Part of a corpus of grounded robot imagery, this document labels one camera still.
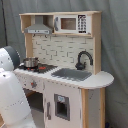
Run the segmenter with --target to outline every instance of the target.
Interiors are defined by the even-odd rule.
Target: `stovetop burner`
[[[18,69],[27,70],[29,72],[35,72],[35,73],[46,73],[47,71],[50,71],[51,69],[54,69],[56,67],[57,66],[39,63],[38,66],[34,68],[27,68],[24,65],[21,65],[18,67]]]

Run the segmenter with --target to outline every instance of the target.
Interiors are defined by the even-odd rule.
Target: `cabinet door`
[[[55,33],[78,33],[78,15],[55,15]]]
[[[81,90],[45,81],[45,128],[82,128]]]

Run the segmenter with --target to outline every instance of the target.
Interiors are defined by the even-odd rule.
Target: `tile backsplash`
[[[86,50],[93,57],[93,38],[33,34],[32,42],[33,56],[46,64],[75,68],[81,51]],[[86,62],[85,70],[93,71],[86,55],[82,55],[81,62]]]

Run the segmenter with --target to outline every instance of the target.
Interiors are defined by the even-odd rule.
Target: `white robot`
[[[25,93],[12,72],[19,65],[16,50],[0,49],[0,114],[7,128],[36,128]]]

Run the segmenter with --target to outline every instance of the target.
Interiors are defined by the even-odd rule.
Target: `faucet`
[[[82,56],[83,54],[86,54],[86,55],[88,56],[88,58],[90,59],[90,65],[93,65],[92,56],[91,56],[88,52],[82,51],[82,52],[80,52],[80,53],[78,54],[78,63],[76,64],[77,70],[83,70],[83,69],[85,69],[85,63],[82,64],[82,63],[80,62],[80,58],[81,58],[81,56]]]

